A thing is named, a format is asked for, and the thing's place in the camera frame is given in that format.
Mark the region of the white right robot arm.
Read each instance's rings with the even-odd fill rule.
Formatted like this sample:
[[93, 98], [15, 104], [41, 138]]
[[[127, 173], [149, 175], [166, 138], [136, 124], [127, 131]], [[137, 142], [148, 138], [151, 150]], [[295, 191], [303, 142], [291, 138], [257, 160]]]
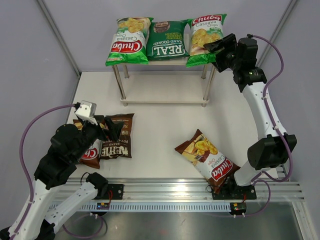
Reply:
[[264, 71], [256, 66], [258, 36], [248, 34], [239, 40], [231, 33], [204, 48], [215, 54], [212, 63], [218, 72], [231, 69], [233, 80], [246, 99], [256, 124], [258, 141], [247, 150], [245, 164], [213, 193], [215, 200], [255, 200], [254, 184], [265, 175], [274, 182], [286, 182], [293, 171], [292, 151], [297, 144], [288, 134], [272, 104]]

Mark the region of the green Chuba cassava chips bag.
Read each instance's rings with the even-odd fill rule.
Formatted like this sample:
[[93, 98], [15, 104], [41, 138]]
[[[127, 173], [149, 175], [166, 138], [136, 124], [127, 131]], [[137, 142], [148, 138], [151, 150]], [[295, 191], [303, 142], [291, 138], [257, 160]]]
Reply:
[[113, 36], [105, 65], [149, 63], [147, 36], [152, 17], [124, 17], [117, 20], [117, 32]]

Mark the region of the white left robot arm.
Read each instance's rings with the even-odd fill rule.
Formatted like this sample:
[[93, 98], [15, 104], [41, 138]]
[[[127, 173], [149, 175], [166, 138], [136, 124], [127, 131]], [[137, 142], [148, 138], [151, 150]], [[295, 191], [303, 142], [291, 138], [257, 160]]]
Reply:
[[2, 240], [52, 240], [64, 223], [80, 207], [92, 200], [113, 198], [108, 180], [97, 172], [91, 173], [85, 182], [59, 204], [54, 210], [49, 207], [58, 191], [65, 185], [76, 165], [96, 140], [117, 141], [124, 123], [114, 123], [105, 117], [104, 129], [96, 121], [82, 121], [82, 128], [74, 124], [60, 126], [51, 138], [47, 154], [40, 160], [34, 173], [33, 191], [22, 212], [12, 226], [0, 231]]

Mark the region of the brown Chuba cassava chips bag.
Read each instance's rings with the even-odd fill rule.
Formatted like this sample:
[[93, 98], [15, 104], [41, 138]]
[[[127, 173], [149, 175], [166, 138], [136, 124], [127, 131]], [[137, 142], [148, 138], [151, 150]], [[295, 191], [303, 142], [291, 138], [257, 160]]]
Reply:
[[199, 129], [190, 140], [178, 145], [174, 150], [192, 163], [208, 181], [215, 194], [219, 194], [227, 178], [240, 169], [220, 152]]

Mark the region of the dark green Real chips bag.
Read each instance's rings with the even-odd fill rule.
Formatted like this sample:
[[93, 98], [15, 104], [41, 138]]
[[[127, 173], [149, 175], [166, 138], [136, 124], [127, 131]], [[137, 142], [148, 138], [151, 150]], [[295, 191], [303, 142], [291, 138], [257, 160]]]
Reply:
[[146, 44], [148, 60], [162, 61], [188, 57], [184, 39], [186, 25], [186, 20], [151, 23]]

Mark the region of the green Chuba seaweed chips bag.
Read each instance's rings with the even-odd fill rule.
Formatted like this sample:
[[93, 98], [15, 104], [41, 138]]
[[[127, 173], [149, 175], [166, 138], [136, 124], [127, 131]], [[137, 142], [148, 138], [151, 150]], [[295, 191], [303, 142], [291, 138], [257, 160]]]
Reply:
[[224, 37], [223, 24], [226, 17], [227, 14], [222, 13], [187, 20], [191, 30], [187, 68], [207, 65], [216, 60], [216, 55], [206, 50], [204, 45], [214, 43]]

